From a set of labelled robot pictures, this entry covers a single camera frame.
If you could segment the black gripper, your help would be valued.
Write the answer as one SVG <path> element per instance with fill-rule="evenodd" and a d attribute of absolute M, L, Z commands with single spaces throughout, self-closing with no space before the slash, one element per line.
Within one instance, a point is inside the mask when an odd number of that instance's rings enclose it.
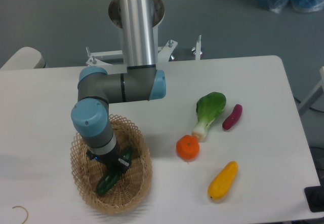
<path fill-rule="evenodd" d="M 116 145 L 110 152 L 103 155 L 97 155 L 87 150 L 86 155 L 90 160 L 96 160 L 110 168 L 107 170 L 107 181 L 118 181 L 122 173 L 126 173 L 132 163 L 131 146 L 127 146 L 121 150 L 119 145 Z"/>

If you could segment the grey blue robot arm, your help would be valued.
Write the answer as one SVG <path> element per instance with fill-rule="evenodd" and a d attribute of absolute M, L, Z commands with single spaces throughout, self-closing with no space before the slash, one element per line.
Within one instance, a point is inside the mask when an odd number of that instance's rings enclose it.
<path fill-rule="evenodd" d="M 88 157 L 125 173 L 131 162 L 123 157 L 109 120 L 113 103 L 155 100 L 166 95 L 165 73 L 156 68 L 152 0 L 119 0 L 127 71 L 108 74 L 89 66 L 79 75 L 78 100 L 71 119 L 88 148 Z"/>

